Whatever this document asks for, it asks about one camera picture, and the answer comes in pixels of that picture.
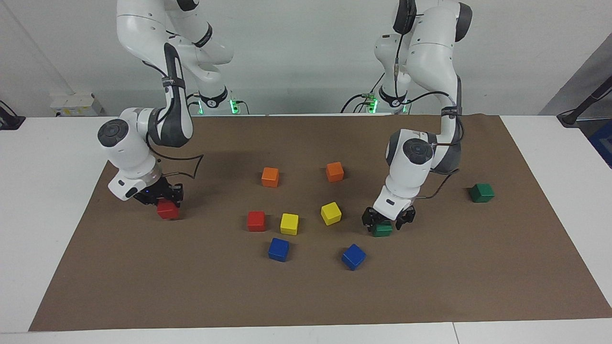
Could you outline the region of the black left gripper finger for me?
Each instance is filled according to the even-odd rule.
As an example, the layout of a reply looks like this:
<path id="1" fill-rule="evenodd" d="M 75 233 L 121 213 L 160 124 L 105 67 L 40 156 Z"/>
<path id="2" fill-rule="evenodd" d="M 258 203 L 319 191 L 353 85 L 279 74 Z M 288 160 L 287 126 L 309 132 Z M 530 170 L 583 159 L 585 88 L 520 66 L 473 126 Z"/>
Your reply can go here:
<path id="1" fill-rule="evenodd" d="M 398 214 L 398 217 L 395 220 L 395 228 L 400 230 L 402 226 L 405 224 L 410 224 L 415 219 L 415 208 L 408 207 L 404 209 Z"/>
<path id="2" fill-rule="evenodd" d="M 378 224 L 378 212 L 373 207 L 366 207 L 361 222 L 368 232 L 372 232 Z"/>

